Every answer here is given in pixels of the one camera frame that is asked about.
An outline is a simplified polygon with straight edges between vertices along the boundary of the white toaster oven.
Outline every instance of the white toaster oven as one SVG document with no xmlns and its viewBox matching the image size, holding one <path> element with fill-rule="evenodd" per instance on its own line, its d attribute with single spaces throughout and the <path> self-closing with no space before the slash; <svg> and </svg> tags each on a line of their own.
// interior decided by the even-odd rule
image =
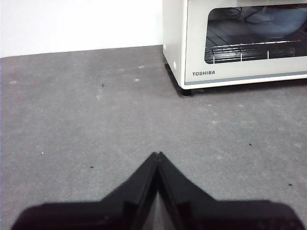
<svg viewBox="0 0 307 230">
<path fill-rule="evenodd" d="M 163 0 L 163 53 L 184 93 L 307 77 L 307 0 Z"/>
</svg>

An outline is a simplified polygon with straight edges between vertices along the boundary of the oven rack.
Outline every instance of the oven rack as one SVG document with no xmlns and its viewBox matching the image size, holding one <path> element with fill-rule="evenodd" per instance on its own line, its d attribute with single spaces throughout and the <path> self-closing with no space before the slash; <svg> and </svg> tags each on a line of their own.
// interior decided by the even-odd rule
<svg viewBox="0 0 307 230">
<path fill-rule="evenodd" d="M 240 21 L 210 23 L 207 30 L 205 61 L 208 64 L 216 64 L 306 56 L 306 32 L 304 27 L 301 29 L 283 39 L 272 41 L 251 35 L 253 32 L 248 25 Z"/>
</svg>

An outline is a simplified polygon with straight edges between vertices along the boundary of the wall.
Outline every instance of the wall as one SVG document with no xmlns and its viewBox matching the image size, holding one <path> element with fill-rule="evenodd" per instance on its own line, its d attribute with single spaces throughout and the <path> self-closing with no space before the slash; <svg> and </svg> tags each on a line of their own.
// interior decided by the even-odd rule
<svg viewBox="0 0 307 230">
<path fill-rule="evenodd" d="M 1 0 L 1 57 L 162 43 L 162 0 Z"/>
</svg>

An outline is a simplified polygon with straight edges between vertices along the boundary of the black object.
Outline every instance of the black object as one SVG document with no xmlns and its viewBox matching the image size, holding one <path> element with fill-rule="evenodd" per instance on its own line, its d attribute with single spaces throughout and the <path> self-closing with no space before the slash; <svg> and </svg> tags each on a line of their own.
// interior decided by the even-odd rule
<svg viewBox="0 0 307 230">
<path fill-rule="evenodd" d="M 183 96 L 190 96 L 192 94 L 192 90 L 184 90 L 184 89 L 181 89 L 181 94 Z"/>
<path fill-rule="evenodd" d="M 140 230 L 159 191 L 177 230 L 304 230 L 287 205 L 216 201 L 163 153 L 153 153 L 98 203 L 45 204 L 24 211 L 13 230 Z"/>
</svg>

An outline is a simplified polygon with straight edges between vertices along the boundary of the oven glass door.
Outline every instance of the oven glass door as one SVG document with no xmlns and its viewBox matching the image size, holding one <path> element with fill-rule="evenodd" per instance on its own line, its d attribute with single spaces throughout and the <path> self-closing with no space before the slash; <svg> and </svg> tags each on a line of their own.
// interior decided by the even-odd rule
<svg viewBox="0 0 307 230">
<path fill-rule="evenodd" d="M 188 9 L 186 83 L 307 73 L 307 3 L 267 5 L 259 0 L 252 5 L 241 0 L 239 5 L 236 0 L 210 4 L 202 0 L 207 14 L 200 16 L 203 13 L 196 8 L 201 1 L 199 6 L 197 2 L 190 1 Z M 193 21 L 200 18 L 205 23 L 203 37 L 196 35 Z"/>
</svg>

